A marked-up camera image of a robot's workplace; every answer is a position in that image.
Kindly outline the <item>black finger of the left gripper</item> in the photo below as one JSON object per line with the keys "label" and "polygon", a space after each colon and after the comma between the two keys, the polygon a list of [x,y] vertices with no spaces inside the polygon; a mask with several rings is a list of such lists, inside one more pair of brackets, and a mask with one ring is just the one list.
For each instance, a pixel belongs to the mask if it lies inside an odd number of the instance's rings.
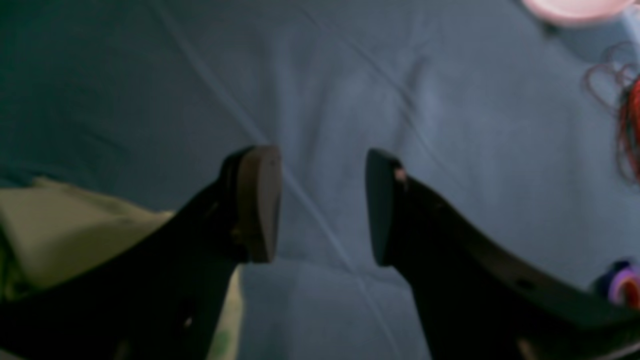
{"label": "black finger of the left gripper", "polygon": [[25,360],[205,360],[239,264],[277,247],[281,151],[251,146],[167,224],[105,264],[1,306]]}
{"label": "black finger of the left gripper", "polygon": [[526,264],[382,149],[366,155],[375,262],[407,281],[433,360],[637,360],[639,312]]}

